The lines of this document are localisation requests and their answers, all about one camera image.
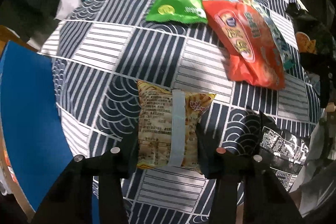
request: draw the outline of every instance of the black snack bag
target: black snack bag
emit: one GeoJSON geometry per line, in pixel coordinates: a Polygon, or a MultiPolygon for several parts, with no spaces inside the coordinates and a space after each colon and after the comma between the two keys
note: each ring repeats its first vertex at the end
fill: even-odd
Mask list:
{"type": "Polygon", "coordinates": [[[309,72],[311,83],[320,95],[320,107],[325,108],[330,94],[329,73],[334,75],[332,81],[336,87],[335,39],[322,22],[311,16],[306,10],[298,9],[295,3],[288,4],[286,13],[293,21],[300,52],[300,63],[309,72]]]}
{"type": "Polygon", "coordinates": [[[305,163],[308,148],[302,138],[278,128],[273,120],[261,111],[259,113],[262,138],[258,154],[289,191],[305,163]]]}

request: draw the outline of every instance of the metal bolt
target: metal bolt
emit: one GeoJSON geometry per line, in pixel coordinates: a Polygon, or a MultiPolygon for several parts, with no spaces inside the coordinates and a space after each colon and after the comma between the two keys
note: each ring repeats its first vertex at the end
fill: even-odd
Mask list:
{"type": "Polygon", "coordinates": [[[226,152],[226,149],[223,148],[223,147],[218,147],[218,148],[216,148],[216,152],[218,154],[224,154],[226,152]]]}
{"type": "Polygon", "coordinates": [[[83,155],[76,155],[76,156],[74,156],[73,160],[74,160],[75,162],[79,162],[79,161],[81,161],[83,158],[84,158],[83,155]]]}
{"type": "Polygon", "coordinates": [[[111,148],[111,153],[112,154],[118,154],[120,152],[120,148],[119,147],[113,147],[111,148]]]}
{"type": "Polygon", "coordinates": [[[256,162],[261,162],[263,160],[262,156],[260,155],[254,155],[253,156],[253,159],[256,161],[256,162]]]}

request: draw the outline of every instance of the tablecloth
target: tablecloth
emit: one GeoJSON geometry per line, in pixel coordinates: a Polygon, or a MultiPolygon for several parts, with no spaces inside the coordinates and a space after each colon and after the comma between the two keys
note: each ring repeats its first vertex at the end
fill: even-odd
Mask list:
{"type": "MultiPolygon", "coordinates": [[[[286,87],[270,90],[227,78],[229,55],[205,24],[146,22],[154,0],[88,0],[60,22],[41,49],[52,57],[64,135],[74,155],[97,156],[117,146],[138,121],[136,80],[167,89],[216,93],[200,124],[209,139],[242,155],[257,141],[258,111],[278,127],[307,137],[320,102],[300,66],[285,9],[299,0],[256,0],[289,44],[295,66],[286,87]]],[[[122,180],[130,223],[200,223],[207,219],[214,180],[188,168],[137,170],[122,180]]],[[[98,195],[98,181],[93,190],[98,195]]],[[[242,185],[238,200],[242,202],[242,185]]]]}

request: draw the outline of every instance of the red snack bag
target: red snack bag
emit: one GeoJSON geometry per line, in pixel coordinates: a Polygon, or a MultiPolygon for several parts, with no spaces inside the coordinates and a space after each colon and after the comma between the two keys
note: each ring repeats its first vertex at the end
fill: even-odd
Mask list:
{"type": "Polygon", "coordinates": [[[280,54],[262,16],[243,0],[205,0],[203,5],[209,25],[229,51],[229,79],[284,88],[280,54]]]}

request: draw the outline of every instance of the barcode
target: barcode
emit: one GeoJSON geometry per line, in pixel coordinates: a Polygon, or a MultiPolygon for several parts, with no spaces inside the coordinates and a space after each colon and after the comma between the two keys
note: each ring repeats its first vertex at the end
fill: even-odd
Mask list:
{"type": "Polygon", "coordinates": [[[294,183],[294,181],[295,181],[296,178],[297,178],[297,175],[292,175],[292,177],[291,177],[291,179],[289,181],[289,184],[287,186],[287,191],[292,187],[292,185],[293,185],[293,183],[294,183]]]}

